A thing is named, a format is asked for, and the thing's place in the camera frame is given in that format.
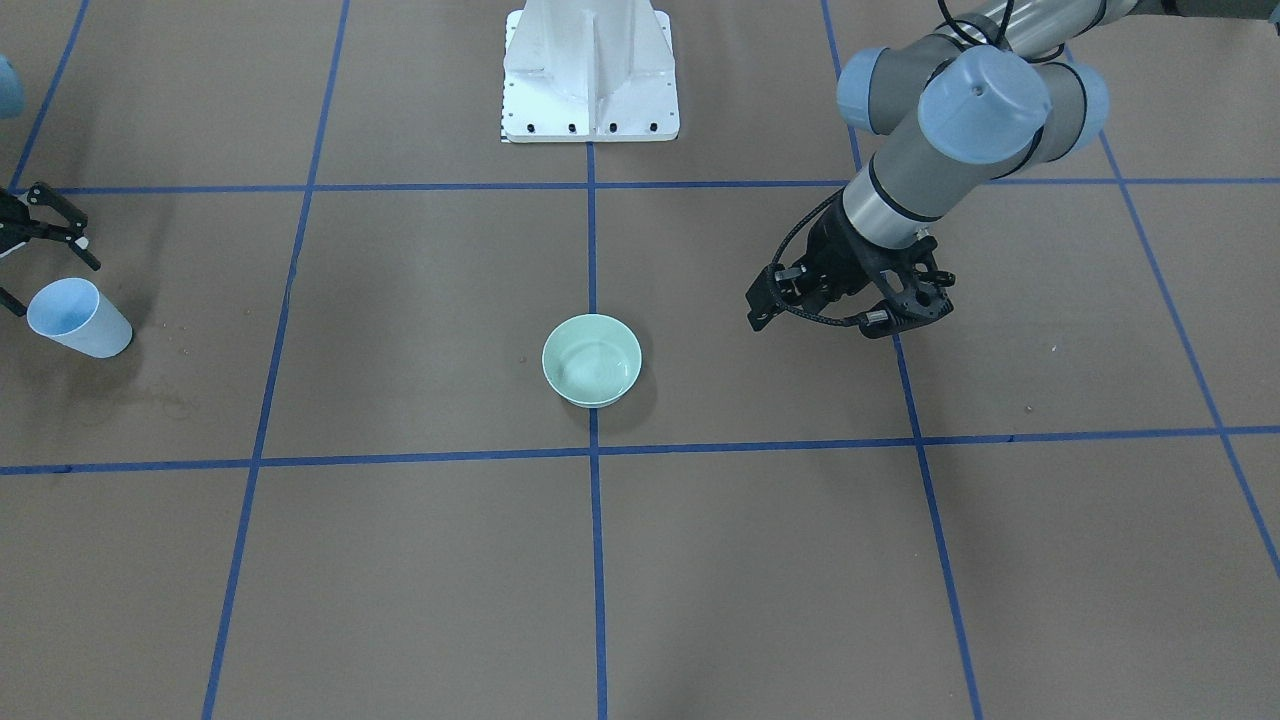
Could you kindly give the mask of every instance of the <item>white bracket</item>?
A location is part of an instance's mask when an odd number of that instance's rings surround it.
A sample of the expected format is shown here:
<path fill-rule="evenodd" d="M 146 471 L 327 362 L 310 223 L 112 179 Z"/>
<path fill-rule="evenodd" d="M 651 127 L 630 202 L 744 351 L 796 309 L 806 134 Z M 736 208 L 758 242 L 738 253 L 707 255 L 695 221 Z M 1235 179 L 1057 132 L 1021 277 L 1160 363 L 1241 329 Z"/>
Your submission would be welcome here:
<path fill-rule="evenodd" d="M 671 18 L 649 0 L 527 0 L 507 17 L 506 35 L 503 141 L 680 133 Z"/>

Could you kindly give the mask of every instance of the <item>light green bowl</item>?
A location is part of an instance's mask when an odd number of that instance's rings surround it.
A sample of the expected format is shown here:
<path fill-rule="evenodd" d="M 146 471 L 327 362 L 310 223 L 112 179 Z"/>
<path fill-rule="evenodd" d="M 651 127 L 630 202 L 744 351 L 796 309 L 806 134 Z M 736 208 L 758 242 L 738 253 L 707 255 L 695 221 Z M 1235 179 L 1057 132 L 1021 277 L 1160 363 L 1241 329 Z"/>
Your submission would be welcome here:
<path fill-rule="evenodd" d="M 543 374 L 552 389 L 573 405 L 604 407 L 635 384 L 640 359 L 640 342 L 620 320 L 577 315 L 547 338 Z"/>

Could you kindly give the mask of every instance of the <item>blue grid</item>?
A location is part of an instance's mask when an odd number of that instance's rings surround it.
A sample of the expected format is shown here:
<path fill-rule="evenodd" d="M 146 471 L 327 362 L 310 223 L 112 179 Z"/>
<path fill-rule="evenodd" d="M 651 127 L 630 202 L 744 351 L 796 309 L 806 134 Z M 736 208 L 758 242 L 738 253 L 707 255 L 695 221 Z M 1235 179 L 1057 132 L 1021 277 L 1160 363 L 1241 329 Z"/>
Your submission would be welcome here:
<path fill-rule="evenodd" d="M 842 63 L 836 42 L 835 28 L 831 19 L 828 0 L 819 0 L 822 5 L 823 20 L 826 24 L 827 41 L 831 50 L 831 59 L 838 77 Z M 23 146 L 22 155 L 9 182 L 10 192 L 18 192 L 19 181 L 36 145 L 45 117 L 61 82 L 63 74 L 74 51 L 84 22 L 90 0 L 81 0 L 79 9 L 72 24 L 67 45 L 54 72 L 49 90 L 40 105 L 36 119 Z M 1061 433 L 1018 433 L 1018 434 L 978 434 L 978 436 L 925 436 L 920 430 L 919 415 L 911 392 L 910 372 L 908 369 L 906 355 L 899 337 L 893 337 L 893 350 L 897 357 L 899 374 L 902 383 L 904 401 L 911 427 L 911 437 L 896 438 L 861 438 L 861 439 L 823 439 L 823 441 L 791 441 L 791 442 L 736 442 L 736 443 L 677 443 L 677 445 L 641 445 L 641 446 L 600 446 L 599 442 L 599 416 L 596 410 L 589 411 L 589 443 L 586 447 L 563 448 L 529 448 L 504 451 L 470 451 L 470 452 L 408 452 L 387 455 L 344 455 L 344 456 L 292 456 L 292 457 L 265 457 L 264 445 L 271 414 L 271 402 L 275 392 L 275 382 L 279 373 L 280 356 L 284 347 L 284 336 L 289 319 L 289 295 L 297 277 L 298 256 L 306 236 L 307 219 L 311 201 L 317 192 L 388 192 L 388 191 L 484 191 L 484 190 L 582 190 L 586 193 L 588 205 L 588 309 L 596 311 L 596 192 L 608 190 L 671 190 L 671 188 L 748 188 L 748 187 L 840 187 L 847 179 L 799 179 L 799 181 L 773 181 L 773 179 L 741 179 L 741 181 L 695 181 L 695 182 L 599 182 L 595 177 L 595 147 L 586 146 L 586 181 L 585 182 L 530 182 L 530 183 L 387 183 L 387 184 L 321 184 L 316 183 L 320 156 L 324 147 L 324 135 L 328 124 L 329 106 L 333 100 L 334 86 L 338 76 L 338 67 L 342 59 L 342 46 L 346 35 L 347 19 L 349 15 L 351 0 L 342 0 L 342 12 L 338 19 L 337 36 L 334 38 L 333 55 L 329 64 L 328 83 L 324 100 L 320 108 L 320 118 L 315 133 L 311 165 L 305 184 L 243 184 L 243 186 L 172 186 L 172 187 L 63 187 L 59 188 L 67 195 L 179 195 L 179 193 L 242 193 L 242 192 L 301 192 L 303 196 L 302 208 L 298 215 L 298 225 L 293 242 L 293 252 L 289 259 L 288 274 L 284 282 L 284 293 L 280 304 L 280 315 L 276 325 L 275 343 L 271 352 L 271 364 L 268 372 L 266 387 L 262 393 L 262 406 L 259 418 L 257 433 L 253 451 L 250 457 L 243 459 L 210 459 L 210 460 L 174 460 L 174 461 L 143 461 L 143 462 L 88 462 L 88 464 L 61 464 L 61 465 L 12 465 L 0 466 L 0 477 L 36 475 L 36 474 L 64 474 L 64 473 L 115 473 L 115 471 L 166 471 L 166 470 L 207 470 L 207 469 L 247 469 L 248 477 L 244 487 L 244 497 L 237 529 L 236 544 L 232 555 L 232 564 L 228 573 L 227 589 L 223 601 L 223 611 L 219 620 L 218 639 L 214 648 L 214 657 L 210 666 L 209 684 L 206 688 L 202 717 L 210 720 L 214 715 L 214 706 L 218 696 L 218 683 L 221 671 L 221 662 L 227 646 L 227 635 L 230 628 L 232 612 L 236 601 L 236 589 L 239 579 L 241 561 L 244 553 L 244 544 L 248 534 L 250 518 L 253 506 L 253 495 L 257 486 L 259 471 L 262 468 L 300 468 L 300 466 L 338 466 L 338 465 L 376 465 L 376 464 L 404 464 L 404 462 L 463 462 L 463 461 L 494 461 L 516 459 L 540 457 L 586 457 L 590 462 L 590 502 L 591 502 L 591 530 L 593 530 L 593 559 L 595 582 L 595 644 L 596 644 L 596 703 L 599 720 L 608 717 L 608 679 L 605 656 L 605 602 L 604 602 L 604 542 L 603 542 L 603 512 L 600 489 L 600 457 L 621 455 L 655 455 L 655 454 L 701 454 L 701 452 L 786 452 L 805 450 L 837 450 L 837 448 L 876 448 L 876 447 L 911 447 L 915 448 L 920 479 L 924 486 L 924 495 L 933 524 L 934 541 L 938 551 L 938 561 L 947 591 L 952 623 L 955 626 L 956 642 L 964 666 L 965 683 L 969 691 L 970 705 L 975 720 L 983 716 L 978 684 L 969 656 L 968 641 L 965 635 L 964 619 L 960 610 L 959 596 L 955 588 L 955 578 L 951 571 L 947 553 L 946 536 L 943 532 L 941 514 L 933 489 L 933 480 L 929 471 L 928 452 L 929 446 L 972 446 L 992 443 L 1028 443 L 1028 442 L 1083 442 L 1083 441 L 1124 441 L 1148 438 L 1179 438 L 1179 437 L 1217 437 L 1230 461 L 1231 469 L 1239 483 L 1240 492 L 1257 525 L 1276 575 L 1280 577 L 1280 556 L 1277 556 L 1275 542 L 1266 527 L 1261 511 L 1254 500 L 1252 488 L 1233 446 L 1233 437 L 1244 436 L 1275 436 L 1280 434 L 1280 425 L 1226 425 L 1219 413 L 1208 382 L 1201 369 L 1194 347 L 1181 322 L 1181 316 L 1174 302 L 1172 295 L 1165 282 L 1160 263 L 1147 238 L 1142 218 L 1129 192 L 1129 186 L 1134 184 L 1280 184 L 1280 177 L 1240 177 L 1240 178 L 1130 178 L 1125 177 L 1111 143 L 1103 132 L 1100 141 L 1111 165 L 1111 178 L 1002 178 L 992 181 L 995 184 L 1112 184 L 1124 196 L 1130 219 L 1142 242 L 1143 251 L 1151 265 L 1152 273 L 1160 287 L 1165 306 L 1174 322 L 1183 350 L 1199 384 L 1206 406 L 1213 420 L 1207 428 L 1151 428 L 1133 430 L 1084 430 Z M 1066 51 L 1071 59 L 1070 50 Z M 855 169 L 863 164 L 858 145 L 858 137 L 852 129 L 849 131 L 850 151 Z"/>

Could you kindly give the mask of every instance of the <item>light blue joint cap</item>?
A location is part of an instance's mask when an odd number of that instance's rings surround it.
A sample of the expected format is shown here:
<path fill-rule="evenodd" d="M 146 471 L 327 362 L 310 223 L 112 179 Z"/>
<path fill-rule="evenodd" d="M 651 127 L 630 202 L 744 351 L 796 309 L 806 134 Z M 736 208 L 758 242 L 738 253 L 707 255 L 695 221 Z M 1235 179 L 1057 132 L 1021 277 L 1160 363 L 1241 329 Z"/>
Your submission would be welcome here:
<path fill-rule="evenodd" d="M 1084 87 L 1084 127 L 1080 128 L 1080 137 L 1075 145 L 1066 151 L 1068 155 L 1093 142 L 1093 138 L 1102 132 L 1102 126 L 1107 124 L 1107 115 L 1111 114 L 1111 92 L 1107 91 L 1107 81 L 1097 70 L 1079 63 L 1064 63 L 1075 70 Z"/>
<path fill-rule="evenodd" d="M 876 132 L 872 128 L 872 73 L 881 53 L 888 47 L 868 47 L 854 55 L 836 83 L 836 106 L 845 124 Z"/>
<path fill-rule="evenodd" d="M 989 45 L 970 47 L 933 78 L 916 115 L 943 155 L 970 165 L 1012 158 L 1044 127 L 1048 87 L 1027 60 Z"/>
<path fill-rule="evenodd" d="M 0 119 L 17 118 L 22 114 L 23 105 L 26 101 L 18 72 L 9 64 L 9 58 L 0 55 Z"/>

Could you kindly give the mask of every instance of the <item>light blue plastic cup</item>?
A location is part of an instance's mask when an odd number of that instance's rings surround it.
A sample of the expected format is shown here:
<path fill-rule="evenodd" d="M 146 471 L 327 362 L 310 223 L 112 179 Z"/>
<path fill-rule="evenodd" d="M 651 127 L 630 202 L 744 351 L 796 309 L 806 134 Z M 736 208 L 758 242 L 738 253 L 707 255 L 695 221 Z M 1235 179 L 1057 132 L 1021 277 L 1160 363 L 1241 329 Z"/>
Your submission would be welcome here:
<path fill-rule="evenodd" d="M 640 374 L 640 342 L 621 320 L 577 315 L 559 324 L 543 346 L 543 374 L 552 389 L 579 407 L 613 405 Z"/>
<path fill-rule="evenodd" d="M 133 327 L 93 283 L 67 278 L 36 293 L 27 324 L 38 334 L 90 357 L 113 357 L 133 340 Z"/>

